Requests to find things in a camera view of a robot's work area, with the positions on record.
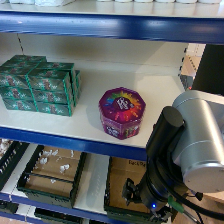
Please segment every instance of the tin lid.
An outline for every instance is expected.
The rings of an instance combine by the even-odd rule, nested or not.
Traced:
[[[137,92],[123,87],[106,91],[99,101],[102,115],[120,124],[140,120],[145,106]]]

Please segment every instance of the purple tin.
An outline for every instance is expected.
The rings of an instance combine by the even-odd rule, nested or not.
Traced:
[[[106,91],[99,101],[104,131],[121,140],[137,135],[145,106],[133,90],[120,87]]]

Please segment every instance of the cardboard box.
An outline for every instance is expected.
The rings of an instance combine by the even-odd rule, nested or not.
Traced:
[[[145,171],[145,162],[110,158],[104,197],[104,209],[109,218],[130,223],[150,223],[150,211],[145,205],[130,203],[127,206],[125,199],[122,198],[122,190],[127,178],[131,178],[135,184],[138,184]]]
[[[31,55],[15,55],[10,60],[14,61],[30,61],[30,62],[45,62],[46,56],[31,56]]]
[[[66,91],[43,91],[32,89],[33,98],[36,101],[45,103],[59,103],[59,104],[69,104],[73,100],[72,89],[66,89]]]
[[[75,108],[73,100],[71,100],[69,104],[43,103],[36,101],[36,105],[39,112],[69,117],[72,116]]]
[[[31,200],[72,208],[86,154],[77,152],[73,157],[63,157],[63,154],[68,155],[66,150],[38,146],[18,181],[17,189]],[[63,170],[61,167],[65,165],[69,167]]]
[[[3,98],[7,110],[37,111],[33,100],[12,100]]]
[[[26,76],[30,69],[0,67],[0,86],[14,86],[29,89]]]
[[[2,67],[26,68],[31,70],[34,69],[38,64],[39,62],[8,60],[2,65]]]
[[[69,73],[57,70],[34,69],[28,75],[31,88],[47,91],[64,91],[71,88]]]
[[[75,64],[59,62],[41,62],[37,69],[58,70],[69,72],[70,82],[76,81]]]
[[[17,87],[0,87],[0,95],[2,98],[14,100],[33,100],[32,93],[29,89],[21,89]]]

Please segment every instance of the shelf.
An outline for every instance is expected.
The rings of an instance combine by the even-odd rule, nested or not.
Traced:
[[[23,192],[18,191],[16,189],[16,185],[19,176],[25,169],[25,166],[30,160],[35,149],[36,145],[29,145],[24,156],[15,168],[13,175],[10,177],[6,186],[1,192],[5,196],[7,195],[10,201],[18,204],[31,205],[42,209],[74,215],[86,219],[98,220],[101,222],[111,224],[125,224],[124,222],[109,219],[103,208],[109,156],[96,154],[87,155],[85,166],[82,172],[82,177],[79,183],[77,198],[73,209],[32,201],[28,199]]]
[[[78,0],[63,7],[1,4],[0,31],[223,44],[224,5]]]
[[[72,117],[9,111],[0,100],[0,137],[55,147],[145,160],[145,145],[163,107],[172,105],[184,89],[179,77],[82,71],[83,90]],[[126,140],[103,131],[98,102],[116,87],[136,90],[146,103],[140,133]]]

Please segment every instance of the white shelf panel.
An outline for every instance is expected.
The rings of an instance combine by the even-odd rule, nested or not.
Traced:
[[[84,70],[82,80],[81,98],[72,117],[10,111],[1,99],[0,126],[144,148],[163,107],[172,105],[175,98],[184,91],[179,77],[174,76]],[[98,109],[98,102],[105,91],[121,86],[137,91],[146,103],[140,133],[122,141],[104,133]]]
[[[0,4],[1,11],[47,12],[73,14],[144,15],[196,18],[223,18],[224,5],[182,3],[119,3],[115,1],[78,0],[61,7],[38,7],[25,4]]]

